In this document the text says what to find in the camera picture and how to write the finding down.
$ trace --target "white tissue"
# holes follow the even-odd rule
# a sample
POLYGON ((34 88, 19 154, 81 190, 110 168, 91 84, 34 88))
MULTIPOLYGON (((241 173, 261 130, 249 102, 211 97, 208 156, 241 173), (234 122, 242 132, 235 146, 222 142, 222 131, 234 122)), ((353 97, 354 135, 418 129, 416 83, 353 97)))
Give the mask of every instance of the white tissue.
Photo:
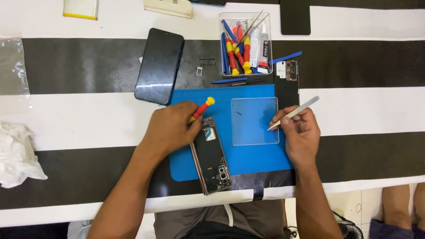
POLYGON ((47 179, 34 155, 29 136, 22 125, 0 122, 0 183, 3 188, 22 184, 27 177, 47 179))

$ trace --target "table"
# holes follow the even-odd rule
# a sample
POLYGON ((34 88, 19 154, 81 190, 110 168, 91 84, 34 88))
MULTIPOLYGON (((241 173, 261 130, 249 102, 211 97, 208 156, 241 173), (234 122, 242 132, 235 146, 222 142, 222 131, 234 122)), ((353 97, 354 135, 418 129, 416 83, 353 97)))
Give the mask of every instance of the table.
MULTIPOLYGON (((326 193, 425 181, 425 113, 418 110, 425 102, 423 9, 312 6, 312 34, 283 36, 273 4, 194 5, 193 19, 185 19, 144 11, 138 0, 101 1, 99 20, 90 21, 62 17, 61 2, 20 3, 1 3, 0 29, 22 33, 33 109, 0 120, 34 131, 49 179, 0 189, 0 226, 94 218, 159 108, 132 93, 148 30, 186 39, 176 88, 211 87, 206 80, 219 71, 204 67, 203 77, 193 80, 197 62, 191 59, 219 59, 209 48, 218 49, 218 14, 225 11, 264 9, 276 23, 273 55, 303 50, 299 101, 321 97, 312 108, 322 131, 317 165, 326 193)), ((271 77, 266 83, 278 85, 271 77)), ((294 100, 287 92, 279 105, 294 100)), ((164 170, 166 160, 153 176, 146 213, 293 196, 291 170, 234 175, 230 191, 208 197, 196 180, 178 186, 164 170)))

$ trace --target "plastic container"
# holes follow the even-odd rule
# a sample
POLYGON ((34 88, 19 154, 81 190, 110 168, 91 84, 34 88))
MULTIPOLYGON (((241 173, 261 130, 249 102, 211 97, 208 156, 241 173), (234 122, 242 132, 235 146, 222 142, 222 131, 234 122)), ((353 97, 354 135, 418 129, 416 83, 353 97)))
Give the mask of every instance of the plastic container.
MULTIPOLYGON (((222 34, 224 32, 224 27, 223 27, 223 23, 221 22, 222 20, 225 20, 226 23, 229 25, 230 28, 236 26, 238 24, 238 22, 240 22, 240 26, 242 28, 242 32, 243 34, 245 33, 245 31, 247 30, 247 28, 252 24, 253 20, 258 16, 260 12, 222 12, 219 15, 219 19, 220 19, 220 32, 217 33, 218 34, 222 34)), ((267 49, 266 51, 264 51, 263 56, 267 55, 267 62, 269 62, 270 60, 272 60, 272 32, 271 32, 271 28, 270 28, 270 15, 268 16, 267 12, 262 12, 261 15, 259 16, 259 18, 255 21, 254 26, 252 28, 254 28, 262 19, 264 19, 264 21, 258 26, 260 28, 260 34, 262 33, 262 30, 264 28, 264 31, 267 33, 268 36, 268 41, 267 41, 267 49)), ((259 42, 259 46, 258 46, 258 51, 259 51, 259 55, 261 55, 261 46, 262 42, 259 42)), ((221 63, 223 63, 223 51, 220 49, 221 54, 221 63)), ((223 75, 224 77, 228 78, 228 77, 241 77, 241 76, 247 76, 247 75, 261 75, 263 73, 255 73, 254 69, 252 69, 252 73, 251 74, 245 74, 244 73, 244 69, 242 68, 242 66, 240 65, 238 59, 235 56, 235 60, 236 60, 236 65, 237 65, 237 69, 239 71, 238 75, 226 75, 222 69, 221 70, 221 75, 223 75)), ((273 73, 273 66, 272 65, 268 65, 268 73, 266 74, 272 74, 273 73)))
POLYGON ((278 144, 278 130, 267 131, 278 111, 276 97, 232 99, 232 141, 234 146, 278 144))

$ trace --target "black smartphone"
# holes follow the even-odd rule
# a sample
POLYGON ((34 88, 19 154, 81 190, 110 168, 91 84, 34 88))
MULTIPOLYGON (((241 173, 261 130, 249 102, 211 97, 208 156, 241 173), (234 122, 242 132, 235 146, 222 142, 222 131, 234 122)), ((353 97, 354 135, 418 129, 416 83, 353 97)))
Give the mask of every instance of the black smartphone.
POLYGON ((161 105, 170 103, 184 38, 151 28, 146 40, 134 97, 161 105))
POLYGON ((190 144, 202 192, 208 195, 232 185, 217 127, 212 117, 202 120, 202 128, 190 144))
POLYGON ((283 35, 310 35, 310 0, 280 0, 283 35))
POLYGON ((189 0, 192 3, 202 3, 208 5, 224 6, 226 5, 225 0, 189 0))

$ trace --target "gray shorts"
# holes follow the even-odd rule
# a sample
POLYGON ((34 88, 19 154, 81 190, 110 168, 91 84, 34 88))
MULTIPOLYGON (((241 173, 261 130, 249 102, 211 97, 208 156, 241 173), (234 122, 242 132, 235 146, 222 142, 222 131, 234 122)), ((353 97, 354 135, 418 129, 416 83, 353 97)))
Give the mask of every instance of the gray shorts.
MULTIPOLYGON (((264 239, 284 239, 283 206, 281 200, 264 200, 230 204, 233 226, 264 239)), ((223 205, 185 209, 155 214, 157 239, 179 239, 198 222, 229 224, 223 205)))

